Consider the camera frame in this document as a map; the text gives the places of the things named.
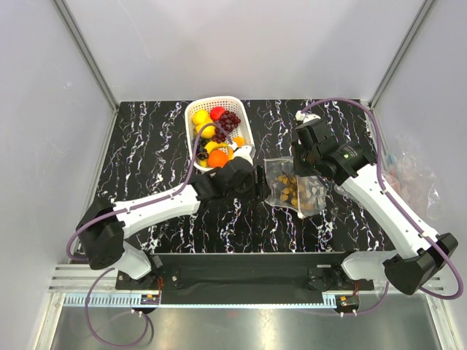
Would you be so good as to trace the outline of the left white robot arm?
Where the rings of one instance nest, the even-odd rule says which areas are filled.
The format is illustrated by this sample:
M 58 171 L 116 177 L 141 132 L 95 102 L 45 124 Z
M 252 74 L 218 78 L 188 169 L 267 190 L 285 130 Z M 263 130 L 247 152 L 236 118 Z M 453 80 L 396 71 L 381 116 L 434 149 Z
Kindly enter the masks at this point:
M 79 222 L 77 237 L 91 269 L 114 268 L 148 289 L 157 281 L 157 267 L 148 254 L 127 242 L 132 235 L 229 198 L 263 201 L 270 194 L 264 169 L 236 157 L 162 193 L 115 203 L 96 199 Z

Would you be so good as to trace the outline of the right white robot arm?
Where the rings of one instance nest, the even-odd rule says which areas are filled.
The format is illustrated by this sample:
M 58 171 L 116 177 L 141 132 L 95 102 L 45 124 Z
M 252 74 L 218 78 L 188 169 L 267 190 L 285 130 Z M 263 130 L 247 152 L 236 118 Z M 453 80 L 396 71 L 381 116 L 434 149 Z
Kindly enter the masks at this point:
M 458 247 L 450 234 L 438 234 L 377 177 L 372 154 L 356 141 L 340 144 L 326 121 L 311 114 L 296 127 L 292 143 L 294 171 L 298 176 L 319 175 L 343 189 L 376 220 L 389 237 L 391 251 L 353 252 L 331 271 L 340 289 L 357 280 L 390 282 L 399 292 L 413 295 L 445 265 Z

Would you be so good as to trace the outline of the clear dotted zip bag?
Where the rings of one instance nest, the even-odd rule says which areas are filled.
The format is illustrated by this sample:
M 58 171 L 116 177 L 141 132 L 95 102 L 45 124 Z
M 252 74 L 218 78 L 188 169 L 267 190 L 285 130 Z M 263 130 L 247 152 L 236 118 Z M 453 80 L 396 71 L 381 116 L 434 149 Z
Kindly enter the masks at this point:
M 264 160 L 266 183 L 271 193 L 270 206 L 291 209 L 299 218 L 319 214 L 326 206 L 327 188 L 318 176 L 295 175 L 292 157 Z

